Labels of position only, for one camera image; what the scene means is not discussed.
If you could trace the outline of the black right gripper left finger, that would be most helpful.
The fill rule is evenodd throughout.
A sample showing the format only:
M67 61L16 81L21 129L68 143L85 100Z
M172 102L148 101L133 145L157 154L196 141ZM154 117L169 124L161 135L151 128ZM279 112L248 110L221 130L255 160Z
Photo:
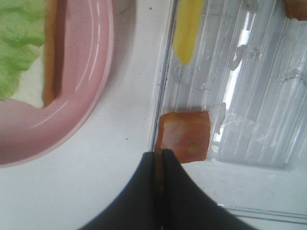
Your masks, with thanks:
M143 154L133 176L110 205L82 230L154 230L155 229L155 159Z

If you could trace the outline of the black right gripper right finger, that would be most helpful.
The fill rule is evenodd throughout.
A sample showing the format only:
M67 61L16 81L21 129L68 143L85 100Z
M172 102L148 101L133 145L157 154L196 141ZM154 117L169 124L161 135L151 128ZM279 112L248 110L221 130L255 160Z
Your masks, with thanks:
M164 230L248 230L189 177L171 150L163 150Z

